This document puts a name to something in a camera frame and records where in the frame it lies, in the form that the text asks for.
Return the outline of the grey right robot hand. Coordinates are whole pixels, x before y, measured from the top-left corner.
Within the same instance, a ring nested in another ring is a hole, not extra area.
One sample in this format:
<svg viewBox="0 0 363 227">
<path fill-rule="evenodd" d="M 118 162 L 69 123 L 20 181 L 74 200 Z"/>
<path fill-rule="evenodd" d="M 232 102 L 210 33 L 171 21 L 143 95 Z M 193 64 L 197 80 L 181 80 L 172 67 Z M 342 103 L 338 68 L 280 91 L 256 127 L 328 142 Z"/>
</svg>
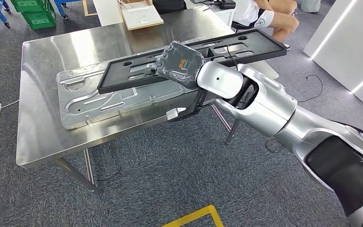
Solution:
<svg viewBox="0 0 363 227">
<path fill-rule="evenodd" d="M 197 74 L 206 62 L 204 56 L 177 41 L 166 46 L 160 57 L 150 64 L 156 75 L 176 82 L 187 89 L 197 89 Z"/>
</svg>

